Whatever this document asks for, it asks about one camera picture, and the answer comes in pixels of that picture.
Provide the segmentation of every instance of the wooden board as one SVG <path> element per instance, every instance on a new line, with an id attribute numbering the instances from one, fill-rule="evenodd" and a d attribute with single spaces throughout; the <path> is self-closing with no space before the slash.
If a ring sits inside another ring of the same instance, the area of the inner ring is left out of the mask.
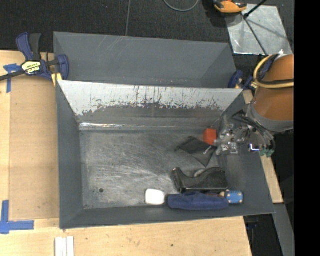
<path id="1" fill-rule="evenodd" d="M 55 238 L 69 236 L 76 256 L 252 255 L 242 217 L 67 230 L 47 226 L 36 220 L 33 231 L 0 236 L 0 255 L 53 256 Z"/>

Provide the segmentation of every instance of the dark floor mat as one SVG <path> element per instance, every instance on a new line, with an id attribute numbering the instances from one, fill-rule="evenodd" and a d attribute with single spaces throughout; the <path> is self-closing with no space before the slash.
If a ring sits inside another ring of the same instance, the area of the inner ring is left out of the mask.
<path id="1" fill-rule="evenodd" d="M 39 50 L 53 52 L 53 32 L 124 36 L 129 0 L 1 1 L 0 49 L 17 48 L 23 32 L 41 33 Z"/>

